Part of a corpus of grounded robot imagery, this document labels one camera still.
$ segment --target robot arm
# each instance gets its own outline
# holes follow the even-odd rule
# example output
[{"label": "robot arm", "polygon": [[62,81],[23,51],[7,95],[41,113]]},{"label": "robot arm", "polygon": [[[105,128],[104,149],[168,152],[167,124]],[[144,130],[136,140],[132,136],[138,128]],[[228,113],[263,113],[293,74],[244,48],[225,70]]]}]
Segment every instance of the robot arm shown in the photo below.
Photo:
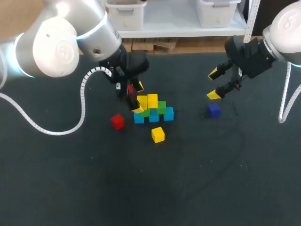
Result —
[{"label": "robot arm", "polygon": [[276,60],[301,67],[301,2],[283,9],[263,36],[263,40],[256,38],[249,43],[234,36],[225,43],[229,60],[218,65],[209,78],[217,79],[232,67],[233,75],[230,82],[207,95],[210,99],[224,98],[233,89],[240,90],[243,76],[255,78]]},{"label": "robot arm", "polygon": [[127,83],[143,90],[137,76],[148,69],[144,53],[127,53],[121,37],[98,0],[43,0],[44,9],[28,31],[0,41],[0,88],[18,77],[59,78],[74,72],[79,48],[92,61],[111,71],[117,95],[130,109],[140,109],[129,98]]}]

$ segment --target dark mat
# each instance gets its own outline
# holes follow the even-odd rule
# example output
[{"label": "dark mat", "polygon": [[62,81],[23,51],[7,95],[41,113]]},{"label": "dark mat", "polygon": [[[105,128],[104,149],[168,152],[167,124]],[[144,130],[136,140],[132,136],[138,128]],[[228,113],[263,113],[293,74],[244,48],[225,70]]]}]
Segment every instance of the dark mat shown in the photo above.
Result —
[{"label": "dark mat", "polygon": [[[209,119],[206,94],[224,54],[150,56],[142,76],[175,111],[174,122],[134,125],[101,73],[88,83],[87,118],[65,137],[33,129],[0,100],[1,226],[299,226],[301,104],[277,121],[286,65],[275,67],[223,101]],[[82,58],[70,77],[22,79],[2,92],[40,126],[69,129],[80,116],[79,86],[95,64]],[[293,70],[289,97],[301,83]],[[120,113],[126,129],[110,117]],[[166,141],[154,144],[162,126]]]}]

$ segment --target blue block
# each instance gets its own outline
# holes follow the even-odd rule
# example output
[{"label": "blue block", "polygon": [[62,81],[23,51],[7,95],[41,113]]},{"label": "blue block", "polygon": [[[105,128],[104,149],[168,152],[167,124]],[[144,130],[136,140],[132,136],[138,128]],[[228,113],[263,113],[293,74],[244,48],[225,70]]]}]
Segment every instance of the blue block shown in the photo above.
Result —
[{"label": "blue block", "polygon": [[134,122],[135,124],[144,124],[144,117],[138,113],[134,113]]},{"label": "blue block", "polygon": [[217,118],[221,115],[221,108],[216,104],[208,105],[208,114],[210,118]]},{"label": "blue block", "polygon": [[173,121],[174,120],[174,109],[173,107],[166,108],[166,114],[164,115],[164,121]]},{"label": "blue block", "polygon": [[150,110],[150,122],[159,122],[159,115],[156,109]]}]

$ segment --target white wire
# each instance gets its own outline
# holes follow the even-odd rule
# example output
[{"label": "white wire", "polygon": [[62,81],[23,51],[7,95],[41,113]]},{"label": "white wire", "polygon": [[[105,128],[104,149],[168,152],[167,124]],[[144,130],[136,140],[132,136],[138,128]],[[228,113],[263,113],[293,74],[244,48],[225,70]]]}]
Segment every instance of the white wire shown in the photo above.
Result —
[{"label": "white wire", "polygon": [[12,106],[14,106],[20,113],[21,115],[38,131],[40,131],[41,133],[47,134],[47,135],[52,135],[52,136],[63,136],[63,135],[68,135],[71,134],[75,131],[77,131],[83,124],[84,120],[85,120],[85,116],[86,116],[86,101],[85,101],[85,87],[86,87],[86,83],[87,80],[90,78],[90,76],[92,74],[94,74],[95,72],[104,72],[106,73],[108,76],[112,76],[112,73],[109,69],[105,68],[105,67],[96,67],[93,68],[91,71],[89,71],[80,86],[80,100],[81,100],[81,117],[80,120],[78,122],[78,124],[68,130],[68,131],[64,131],[64,132],[52,132],[46,129],[43,129],[42,127],[38,126],[26,113],[25,111],[20,107],[20,105],[18,105],[12,98],[8,97],[7,95],[0,93],[0,98],[3,98],[5,100],[7,100],[9,103],[11,103]]},{"label": "white wire", "polygon": [[284,91],[283,91],[283,96],[282,96],[282,101],[281,101],[281,106],[280,106],[280,111],[279,111],[279,117],[278,120],[280,123],[284,123],[286,121],[286,118],[295,102],[297,99],[298,95],[301,92],[301,84],[300,86],[296,89],[296,91],[293,93],[290,101],[288,102],[286,109],[284,111],[284,106],[285,106],[285,99],[286,99],[286,94],[287,94],[287,89],[288,89],[288,83],[290,80],[290,75],[291,75],[291,69],[292,69],[292,64],[290,62],[287,63],[287,71],[286,71],[286,80],[285,80],[285,86],[284,86]]}]

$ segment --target dark blue block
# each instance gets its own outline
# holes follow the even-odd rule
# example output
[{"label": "dark blue block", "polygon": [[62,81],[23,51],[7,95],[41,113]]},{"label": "dark blue block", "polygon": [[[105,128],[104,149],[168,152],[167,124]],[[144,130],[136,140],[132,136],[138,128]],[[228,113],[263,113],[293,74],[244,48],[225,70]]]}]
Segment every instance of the dark blue block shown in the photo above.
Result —
[{"label": "dark blue block", "polygon": [[208,105],[208,114],[210,118],[217,118],[221,115],[221,108],[216,103],[210,104]]}]

